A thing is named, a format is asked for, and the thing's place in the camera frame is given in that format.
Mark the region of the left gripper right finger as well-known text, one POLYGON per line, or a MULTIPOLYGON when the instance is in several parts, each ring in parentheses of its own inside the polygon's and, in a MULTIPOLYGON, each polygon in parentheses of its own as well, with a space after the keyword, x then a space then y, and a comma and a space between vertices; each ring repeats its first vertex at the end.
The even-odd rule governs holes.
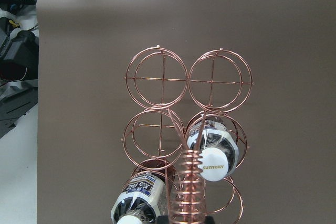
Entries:
POLYGON ((215 220, 212 216, 206 216, 204 224, 215 224, 215 220))

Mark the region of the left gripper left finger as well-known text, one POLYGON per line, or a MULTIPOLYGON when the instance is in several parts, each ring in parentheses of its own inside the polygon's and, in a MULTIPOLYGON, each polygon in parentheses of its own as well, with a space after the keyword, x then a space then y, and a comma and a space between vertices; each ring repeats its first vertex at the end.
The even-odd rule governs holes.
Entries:
POLYGON ((157 224, 170 224, 169 216, 168 215, 161 215, 157 217, 157 224))

